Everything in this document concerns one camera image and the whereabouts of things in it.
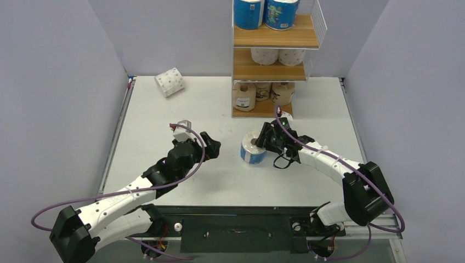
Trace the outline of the blue roll back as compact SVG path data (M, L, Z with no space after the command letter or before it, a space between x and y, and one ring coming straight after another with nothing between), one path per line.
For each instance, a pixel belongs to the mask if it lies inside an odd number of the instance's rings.
M246 133L241 141L240 156L248 164L259 164L266 157L266 150L259 148L254 142L259 138L260 131L253 130Z

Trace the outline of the blue roll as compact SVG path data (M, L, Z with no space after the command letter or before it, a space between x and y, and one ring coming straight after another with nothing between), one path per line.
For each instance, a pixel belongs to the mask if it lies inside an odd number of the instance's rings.
M234 23L244 30L256 30L263 22L265 1L233 0Z
M267 27L284 31L294 26L300 0L268 0L265 2L264 22Z
M259 164L266 157L266 150L259 148L254 142L259 138L260 131L253 130L246 133L241 141L240 156L248 164Z

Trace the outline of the brown roll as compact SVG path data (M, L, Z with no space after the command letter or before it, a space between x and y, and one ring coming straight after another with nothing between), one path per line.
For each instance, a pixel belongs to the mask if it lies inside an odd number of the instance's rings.
M242 112L249 112L256 105L256 85L254 83L235 83L232 88L232 106Z
M291 103L295 91L295 82L273 82L270 99L273 104L285 106Z
M256 85L256 101L264 101L269 99L272 87L271 82L257 82Z

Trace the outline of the white floral roll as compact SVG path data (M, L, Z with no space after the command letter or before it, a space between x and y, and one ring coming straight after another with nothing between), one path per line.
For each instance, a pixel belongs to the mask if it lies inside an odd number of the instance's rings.
M251 58L259 65L272 65L279 57L279 49L251 48Z
M185 89L187 84L176 67L154 77L156 85L164 98Z
M304 49L280 49L278 61L285 66L297 66L303 62L304 57Z

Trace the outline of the blue roll front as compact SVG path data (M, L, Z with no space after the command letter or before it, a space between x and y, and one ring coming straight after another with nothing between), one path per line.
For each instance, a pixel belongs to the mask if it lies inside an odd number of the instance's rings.
M263 22L265 1L233 0L234 23L244 30L256 30Z

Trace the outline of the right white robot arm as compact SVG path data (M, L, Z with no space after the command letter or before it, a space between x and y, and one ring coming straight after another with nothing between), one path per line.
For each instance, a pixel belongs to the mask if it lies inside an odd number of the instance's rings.
M252 143L286 157L290 163L312 167L342 187L342 201L323 204L311 212L309 226L317 234L347 221L366 226L394 205L392 193L376 163L343 158L315 139L299 136L286 118L264 123Z

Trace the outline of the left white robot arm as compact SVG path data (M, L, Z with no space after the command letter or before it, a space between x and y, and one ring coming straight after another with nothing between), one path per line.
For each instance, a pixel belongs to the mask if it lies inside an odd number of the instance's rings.
M49 239L63 262L87 262L100 248L118 239L163 230L163 220L149 202L178 186L195 164L218 158L221 143L205 131L173 140L173 148L111 197L74 209L63 208Z

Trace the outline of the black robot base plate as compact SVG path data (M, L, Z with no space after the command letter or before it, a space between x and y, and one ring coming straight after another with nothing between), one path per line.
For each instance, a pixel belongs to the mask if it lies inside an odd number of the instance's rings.
M154 224L134 238L179 241L181 253L306 253L308 243L345 236L341 226L312 222L314 207L216 207L160 205L149 208Z

